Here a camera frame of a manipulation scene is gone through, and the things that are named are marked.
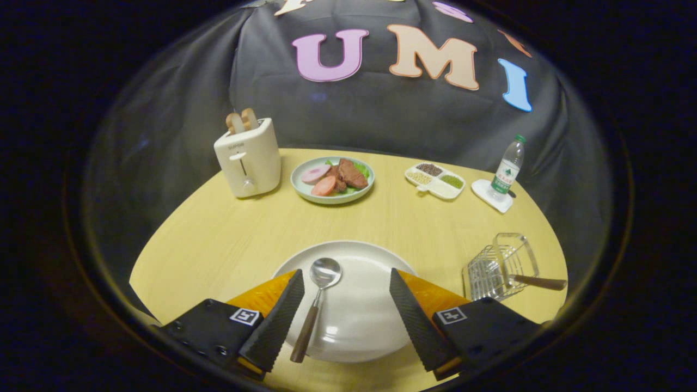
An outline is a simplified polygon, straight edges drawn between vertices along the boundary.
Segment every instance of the table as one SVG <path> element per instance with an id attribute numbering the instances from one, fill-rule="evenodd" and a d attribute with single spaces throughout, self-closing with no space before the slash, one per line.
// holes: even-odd
<path id="1" fill-rule="evenodd" d="M 163 324 L 200 301 L 229 299 L 269 280 L 290 256 L 318 243 L 373 243 L 405 259 L 417 274 L 458 294 L 461 270 L 499 232 L 526 235 L 540 276 L 567 279 L 561 246 L 540 209 L 518 184 L 513 206 L 501 214 L 480 200 L 470 185 L 493 173 L 438 163 L 466 180 L 458 198 L 420 194 L 404 171 L 420 160 L 375 153 L 281 149 L 281 184 L 272 192 L 237 199 L 219 172 L 192 193 L 158 228 L 142 250 L 130 284 Z M 290 184 L 299 164 L 322 156 L 362 160 L 375 184 L 350 204 L 322 206 L 302 199 Z M 502 303 L 528 319 L 553 319 L 567 290 L 526 287 Z M 411 344 L 369 363 L 289 360 L 284 343 L 265 383 L 297 391 L 419 391 L 438 384 L 426 373 Z"/>

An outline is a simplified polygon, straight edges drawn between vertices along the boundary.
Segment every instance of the toaster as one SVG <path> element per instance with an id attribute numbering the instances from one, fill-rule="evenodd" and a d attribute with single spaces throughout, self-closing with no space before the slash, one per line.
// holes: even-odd
<path id="1" fill-rule="evenodd" d="M 250 109 L 227 118 L 228 132 L 213 144 L 230 190 L 244 198 L 274 190 L 281 181 L 281 155 L 273 121 Z"/>

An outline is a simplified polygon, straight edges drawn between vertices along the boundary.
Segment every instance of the letter m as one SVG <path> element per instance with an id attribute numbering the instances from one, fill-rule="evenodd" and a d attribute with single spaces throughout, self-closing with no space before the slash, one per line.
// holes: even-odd
<path id="1" fill-rule="evenodd" d="M 475 80 L 474 54 L 477 48 L 463 40 L 448 38 L 438 49 L 433 42 L 416 27 L 391 24 L 388 30 L 397 36 L 397 63 L 390 66 L 390 72 L 406 77 L 419 77 L 421 68 L 416 66 L 416 56 L 426 68 L 431 79 L 437 79 L 450 64 L 450 72 L 445 80 L 455 86 L 468 90 L 478 90 Z"/>

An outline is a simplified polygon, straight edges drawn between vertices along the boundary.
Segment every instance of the meat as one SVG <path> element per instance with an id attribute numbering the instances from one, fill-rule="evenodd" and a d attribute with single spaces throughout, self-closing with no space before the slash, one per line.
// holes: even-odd
<path id="1" fill-rule="evenodd" d="M 344 192 L 346 190 L 346 183 L 342 181 L 342 178 L 339 175 L 339 166 L 338 165 L 332 166 L 326 175 L 327 176 L 334 176 L 337 178 L 337 185 L 335 186 L 335 189 L 337 191 Z"/>
<path id="2" fill-rule="evenodd" d="M 368 180 L 363 173 L 353 166 L 353 162 L 350 160 L 342 158 L 339 161 L 339 176 L 341 180 L 354 188 L 363 189 L 368 186 Z"/>

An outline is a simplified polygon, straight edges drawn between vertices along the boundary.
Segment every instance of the water bottle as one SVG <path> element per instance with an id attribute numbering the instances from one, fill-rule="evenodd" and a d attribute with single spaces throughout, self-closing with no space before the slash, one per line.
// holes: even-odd
<path id="1" fill-rule="evenodd" d="M 498 170 L 496 170 L 496 175 L 494 175 L 488 191 L 488 195 L 497 202 L 502 202 L 505 199 L 506 193 L 508 193 L 513 182 L 516 181 L 518 172 L 521 171 L 525 155 L 524 144 L 525 138 L 516 135 L 516 139 L 503 153 L 503 159 L 498 166 Z"/>

